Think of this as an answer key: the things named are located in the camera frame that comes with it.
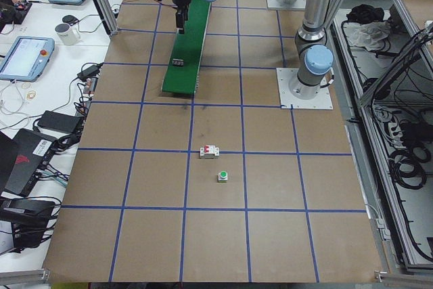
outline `white mug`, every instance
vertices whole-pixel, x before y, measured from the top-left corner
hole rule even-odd
[[[78,31],[67,23],[58,24],[55,27],[55,31],[64,45],[74,45],[81,39]]]

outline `power outlet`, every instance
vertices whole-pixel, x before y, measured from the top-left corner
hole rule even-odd
[[[405,149],[403,145],[403,132],[396,122],[388,122],[388,131],[393,139],[393,144],[396,149]]]
[[[376,226],[378,227],[378,229],[385,229],[385,220],[383,220],[382,218],[377,218],[374,219],[376,221]]]
[[[380,236],[383,240],[390,240],[391,239],[391,231],[389,229],[380,229]]]

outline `black power adapter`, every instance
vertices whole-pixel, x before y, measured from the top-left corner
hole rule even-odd
[[[45,111],[38,121],[38,127],[63,133],[76,133],[83,126],[83,117]]]
[[[97,74],[99,74],[100,72],[100,68],[102,67],[103,64],[92,64],[90,67],[82,70],[81,72],[79,72],[78,74],[76,74],[76,76],[81,80],[81,81],[86,81],[86,79],[88,79],[89,77],[94,77]]]

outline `brown cardboard surface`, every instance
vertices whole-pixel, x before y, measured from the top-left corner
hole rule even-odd
[[[299,65],[301,18],[217,1],[198,92],[184,98],[161,92],[175,11],[122,5],[133,30],[106,56],[45,261],[55,282],[372,280],[381,268],[337,101],[279,108],[275,68]],[[208,144],[219,158],[199,159]]]
[[[237,37],[206,35],[202,56],[203,66],[238,66]]]
[[[93,103],[81,147],[131,148],[140,105]]]
[[[110,41],[105,61],[111,63],[148,64],[154,34],[137,34],[130,30],[121,30]]]
[[[124,4],[117,18],[119,28],[135,30],[155,30],[159,6]]]
[[[274,69],[242,69],[246,105],[279,106],[277,72]]]
[[[50,282],[106,282],[119,215],[119,210],[63,208],[44,262]]]
[[[130,160],[130,152],[77,152],[63,204],[120,206]]]
[[[247,155],[246,172],[250,208],[304,208],[295,156]]]
[[[242,126],[239,108],[197,106],[194,110],[192,149],[216,145],[220,150],[242,150]]]
[[[189,211],[186,220],[186,282],[248,281],[245,213]]]
[[[311,209],[363,209],[351,156],[301,158],[306,201]]]
[[[227,183],[218,182],[218,173],[227,171]],[[224,155],[216,160],[199,159],[189,163],[188,206],[201,208],[244,208],[242,155]]]
[[[187,154],[137,152],[134,155],[127,204],[183,206]]]
[[[310,222],[322,282],[374,281],[381,266],[367,215],[311,213]]]
[[[113,281],[176,282],[181,258],[182,212],[126,211]]]
[[[245,148],[253,152],[295,152],[289,110],[245,108]]]
[[[304,213],[250,213],[249,226],[257,282],[315,282]]]
[[[239,69],[201,68],[199,87],[194,96],[200,104],[240,104]]]
[[[141,102],[147,66],[133,66],[124,69],[123,65],[110,64],[101,69],[97,82],[95,101]]]
[[[240,37],[240,47],[243,67],[283,66],[279,37]]]
[[[189,106],[146,106],[141,114],[137,147],[186,150],[190,121]]]
[[[261,9],[239,9],[240,34],[241,35],[270,35],[278,36],[277,12]]]

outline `laptop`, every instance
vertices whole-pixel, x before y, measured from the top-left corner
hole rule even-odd
[[[37,182],[35,172],[37,169],[44,169],[53,157],[50,149],[55,140],[57,139],[50,135],[20,129],[12,139],[13,143],[10,140],[5,143],[6,150],[18,147],[18,151],[15,151],[14,167],[5,185],[5,191],[17,196],[30,194]]]
[[[18,144],[0,132],[0,194],[5,189],[7,180],[14,169],[17,155]],[[10,252],[14,248],[11,223],[0,221],[0,255]]]

